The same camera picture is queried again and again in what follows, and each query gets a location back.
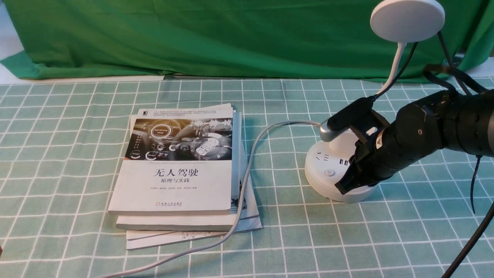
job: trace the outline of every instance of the black cable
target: black cable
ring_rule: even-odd
[[[454,88],[454,86],[449,84],[448,82],[438,78],[437,76],[434,76],[432,74],[432,72],[438,72],[438,73],[445,73],[448,75],[453,75],[456,78],[465,82],[465,84],[467,84],[467,86],[469,86],[473,91],[475,91],[478,94],[486,94],[486,93],[490,92],[489,89],[486,89],[485,87],[483,87],[482,85],[477,83],[475,80],[473,80],[473,78],[471,78],[468,74],[466,74],[466,73],[464,73],[458,69],[451,68],[451,67],[444,66],[444,65],[432,65],[432,64],[428,64],[423,68],[422,73],[427,78],[427,80],[429,80],[435,84],[438,84],[440,86],[447,87],[449,90],[450,90],[450,87]]]
[[[437,36],[439,37],[439,41],[441,42],[441,46],[443,47],[444,55],[446,56],[446,60],[448,61],[448,64],[450,65],[451,68],[454,68],[453,60],[450,57],[448,48],[446,47],[446,42],[444,41],[443,33],[439,31],[437,33]],[[461,89],[465,92],[465,94],[472,95],[472,93],[467,89],[465,84],[463,84],[463,82],[458,77],[455,76],[455,78],[456,81],[458,81],[458,84],[460,85]]]
[[[455,92],[456,91],[456,88],[449,84],[448,82],[438,78],[437,76],[433,75],[432,72],[430,71],[431,67],[432,66],[435,66],[435,65],[427,65],[425,66],[425,68],[423,69],[423,74],[424,74],[424,77],[429,80],[430,82],[434,83],[434,84],[437,84],[439,86],[442,86],[446,89],[448,89],[449,91],[451,92]],[[447,70],[448,68],[447,67],[444,67],[442,65],[438,65],[438,67],[441,67],[439,69],[444,69],[444,70]]]
[[[477,155],[477,164],[475,164],[475,170],[473,171],[472,183],[470,184],[470,203],[472,204],[472,211],[475,214],[475,208],[473,207],[473,185],[475,184],[475,178],[477,177],[477,172],[479,171],[481,155]]]
[[[393,81],[391,81],[391,83],[389,84],[389,86],[386,87],[386,89],[384,89],[381,93],[379,93],[377,95],[371,95],[370,96],[373,100],[376,100],[378,97],[380,97],[383,94],[385,94],[389,89],[391,89],[391,87],[393,87],[393,85],[395,85],[395,83],[398,81],[398,79],[400,78],[400,76],[403,74],[403,72],[407,68],[408,63],[410,63],[410,60],[412,59],[413,53],[415,52],[415,49],[417,48],[417,44],[418,44],[418,42],[417,43],[413,43],[413,46],[412,46],[412,48],[410,50],[410,53],[408,54],[408,57],[407,57],[407,59],[405,60],[405,62],[403,64],[403,67],[398,72],[398,74],[395,76],[395,78],[393,79]]]
[[[465,257],[468,255],[468,252],[472,250],[473,246],[479,238],[482,236],[484,231],[487,229],[487,226],[491,222],[491,220],[494,217],[494,203],[491,205],[491,208],[486,214],[486,217],[482,222],[480,223],[479,227],[475,230],[475,233],[473,233],[473,236],[470,238],[470,240],[465,244],[461,252],[458,254],[456,259],[451,263],[450,267],[444,272],[443,276],[441,278],[450,278],[451,275],[453,275],[454,271],[458,268],[458,266],[461,264],[461,262],[465,259]]]

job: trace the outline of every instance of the checkered tablecloth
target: checkered tablecloth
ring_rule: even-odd
[[[494,88],[491,78],[478,80]],[[184,80],[0,86],[0,277],[91,278],[149,264],[217,238],[126,251],[125,231],[106,208],[140,108],[231,103],[244,138],[287,119],[322,122],[382,84],[355,80]],[[388,121],[436,85],[397,84],[374,108]],[[269,132],[252,179],[264,228],[146,271],[150,277],[438,278],[485,216],[494,163],[439,151],[381,183],[357,204],[322,198],[303,166],[317,128]],[[491,225],[456,277],[494,272]]]

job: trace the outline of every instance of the car dashboard image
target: car dashboard image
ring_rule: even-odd
[[[191,161],[232,158],[232,119],[137,119],[128,160]]]

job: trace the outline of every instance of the book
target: book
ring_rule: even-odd
[[[257,202],[252,190],[252,182],[250,177],[247,181],[245,190],[247,208],[242,209],[241,217],[234,233],[257,231],[262,229],[262,223],[259,210],[257,209]],[[227,232],[220,231],[127,231],[126,249],[135,250],[168,245],[177,242],[222,236],[226,233]]]
[[[238,190],[242,188],[242,182],[247,171],[247,153],[243,144],[240,165],[233,176],[237,177],[235,186]],[[241,218],[250,218],[258,215],[255,198],[249,204],[246,192],[243,202],[239,201],[239,196],[232,195],[231,210],[229,215],[202,215],[202,216],[118,216],[117,228],[131,231],[229,231],[235,221],[239,203],[243,205]]]
[[[238,119],[231,106],[139,110],[108,212],[230,214]]]

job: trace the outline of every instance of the green fabric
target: green fabric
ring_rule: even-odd
[[[369,26],[379,2],[5,0],[25,52],[2,63],[23,79],[180,73],[382,80],[396,45]],[[440,2],[450,52],[468,47],[462,69],[484,62],[494,42],[492,2]],[[403,77],[420,80],[425,64],[443,60],[436,37],[421,42]]]

